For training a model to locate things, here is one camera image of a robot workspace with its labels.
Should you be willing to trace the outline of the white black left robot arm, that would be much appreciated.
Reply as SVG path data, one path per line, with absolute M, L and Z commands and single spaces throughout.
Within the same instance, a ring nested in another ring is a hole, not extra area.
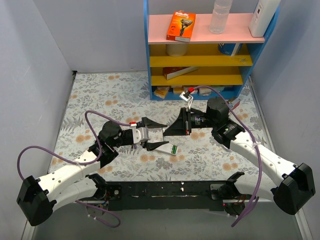
M 147 117 L 132 121 L 123 130 L 123 123 L 108 120 L 101 131 L 95 134 L 95 142 L 75 160 L 58 170 L 35 178 L 32 175 L 22 179 L 17 204 L 31 226 L 45 222 L 52 213 L 83 198 L 103 199 L 108 190 L 101 177 L 93 174 L 111 163 L 117 156 L 116 148 L 141 145 L 153 151 L 165 142 L 150 142 L 150 129 L 164 128 L 161 123 Z

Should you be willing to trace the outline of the green battery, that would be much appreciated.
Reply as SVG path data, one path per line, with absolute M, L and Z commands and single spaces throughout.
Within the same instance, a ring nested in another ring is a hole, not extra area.
M 178 149 L 178 147 L 173 145 L 172 148 L 171 148 L 171 153 L 175 155 L 176 152 L 177 152 L 177 149 Z

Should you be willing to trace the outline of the white remote with display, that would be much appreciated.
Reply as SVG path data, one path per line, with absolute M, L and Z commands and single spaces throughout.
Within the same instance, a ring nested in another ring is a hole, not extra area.
M 176 151 L 176 154 L 172 154 L 171 153 L 171 150 L 172 150 L 172 147 L 175 146 L 171 143 L 167 143 L 167 144 L 164 144 L 160 147 L 158 147 L 156 149 L 157 152 L 160 152 L 160 153 L 164 153 L 164 154 L 168 154 L 168 155 L 172 155 L 172 156 L 175 156 L 177 154 L 177 151 L 178 151 L 178 146 L 177 146 L 177 151 Z

